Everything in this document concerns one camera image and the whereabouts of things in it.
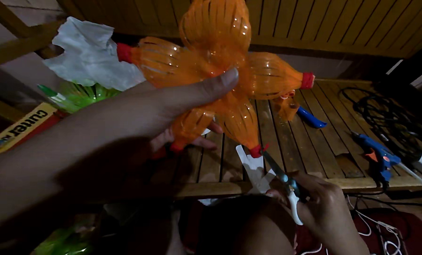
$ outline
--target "wooden table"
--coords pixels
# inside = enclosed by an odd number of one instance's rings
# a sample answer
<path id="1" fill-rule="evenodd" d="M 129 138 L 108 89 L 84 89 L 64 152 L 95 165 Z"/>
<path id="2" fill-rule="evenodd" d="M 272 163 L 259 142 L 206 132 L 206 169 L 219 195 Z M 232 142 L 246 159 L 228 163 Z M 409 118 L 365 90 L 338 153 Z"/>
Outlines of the wooden table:
<path id="1" fill-rule="evenodd" d="M 314 129 L 299 116 L 283 122 L 271 110 L 272 102 L 253 100 L 258 113 L 260 142 L 269 144 L 268 152 L 287 171 L 303 171 L 339 185 L 345 191 L 373 190 L 376 184 L 368 176 L 369 162 L 350 130 L 364 133 L 381 142 L 352 104 L 338 91 L 345 87 L 372 90 L 371 82 L 317 79 L 311 90 L 297 90 L 295 99 L 318 119 L 327 122 Z M 350 91 L 360 99 L 363 92 Z M 222 134 L 208 133 L 207 139 L 218 145 L 216 151 L 191 147 L 178 157 L 151 161 L 144 175 L 129 175 L 117 199 L 153 196 L 220 196 L 246 193 L 252 188 L 236 153 L 235 141 Z M 420 184 L 403 169 L 391 170 L 391 189 L 411 189 Z"/>

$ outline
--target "wooden wall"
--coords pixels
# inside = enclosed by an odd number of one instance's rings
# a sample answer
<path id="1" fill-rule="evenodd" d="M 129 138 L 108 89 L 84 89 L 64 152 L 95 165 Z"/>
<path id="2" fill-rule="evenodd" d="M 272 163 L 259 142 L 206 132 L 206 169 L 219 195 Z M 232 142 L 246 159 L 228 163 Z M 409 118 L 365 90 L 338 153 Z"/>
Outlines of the wooden wall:
<path id="1" fill-rule="evenodd" d="M 58 0 L 124 34 L 178 37 L 189 0 Z M 422 48 L 422 0 L 246 0 L 252 43 L 404 58 Z"/>

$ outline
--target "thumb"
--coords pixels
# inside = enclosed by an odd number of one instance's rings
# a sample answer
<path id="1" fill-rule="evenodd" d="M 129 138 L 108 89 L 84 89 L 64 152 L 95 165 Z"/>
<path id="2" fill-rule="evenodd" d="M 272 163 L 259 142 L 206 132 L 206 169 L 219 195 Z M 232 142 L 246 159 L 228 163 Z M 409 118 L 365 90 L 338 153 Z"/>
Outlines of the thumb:
<path id="1" fill-rule="evenodd" d="M 237 83 L 238 70 L 233 68 L 202 82 L 165 88 L 159 101 L 163 102 L 163 108 L 169 109 L 170 113 L 179 115 L 194 107 L 218 100 L 231 91 Z"/>

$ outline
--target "scissor blade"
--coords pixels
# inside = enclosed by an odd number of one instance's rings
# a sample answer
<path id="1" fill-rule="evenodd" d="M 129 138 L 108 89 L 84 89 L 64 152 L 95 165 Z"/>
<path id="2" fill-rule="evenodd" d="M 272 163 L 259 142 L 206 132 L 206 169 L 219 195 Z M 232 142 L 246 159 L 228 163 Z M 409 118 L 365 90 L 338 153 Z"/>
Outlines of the scissor blade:
<path id="1" fill-rule="evenodd" d="M 288 176 L 285 174 L 282 168 L 277 165 L 276 161 L 271 157 L 271 155 L 269 155 L 269 153 L 266 151 L 261 151 L 261 154 L 271 166 L 277 178 L 279 178 L 279 180 L 282 181 L 284 184 L 288 184 Z"/>

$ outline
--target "blue handle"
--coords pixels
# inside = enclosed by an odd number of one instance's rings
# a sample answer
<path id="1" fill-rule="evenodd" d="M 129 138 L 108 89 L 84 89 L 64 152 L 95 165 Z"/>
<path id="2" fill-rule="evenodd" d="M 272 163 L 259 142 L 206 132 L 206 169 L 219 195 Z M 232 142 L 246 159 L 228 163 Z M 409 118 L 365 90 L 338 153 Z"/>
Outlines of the blue handle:
<path id="1" fill-rule="evenodd" d="M 323 128 L 327 125 L 326 122 L 315 118 L 315 116 L 302 108 L 302 106 L 299 106 L 298 115 L 313 128 Z"/>

